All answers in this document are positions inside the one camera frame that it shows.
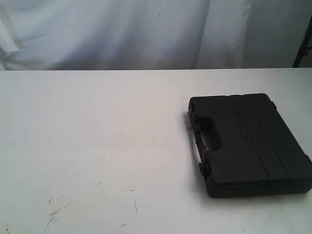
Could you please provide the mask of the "black plastic tool case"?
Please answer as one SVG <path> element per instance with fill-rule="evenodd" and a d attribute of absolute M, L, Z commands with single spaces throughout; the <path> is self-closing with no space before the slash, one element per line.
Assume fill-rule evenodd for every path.
<path fill-rule="evenodd" d="M 210 197 L 312 188 L 312 162 L 265 93 L 192 97 L 188 116 Z"/>

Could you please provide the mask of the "white backdrop cloth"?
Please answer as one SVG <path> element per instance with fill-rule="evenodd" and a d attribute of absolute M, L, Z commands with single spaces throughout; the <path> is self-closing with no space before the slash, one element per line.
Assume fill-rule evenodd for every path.
<path fill-rule="evenodd" d="M 2 70 L 291 67 L 304 0 L 3 0 Z"/>

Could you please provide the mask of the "black stand pole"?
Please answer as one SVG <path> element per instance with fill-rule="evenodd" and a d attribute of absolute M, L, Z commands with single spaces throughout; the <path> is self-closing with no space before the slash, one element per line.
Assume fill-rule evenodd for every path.
<path fill-rule="evenodd" d="M 312 1 L 305 0 L 301 7 L 298 24 L 300 29 L 300 41 L 296 47 L 295 57 L 292 68 L 311 68 L 312 67 Z"/>

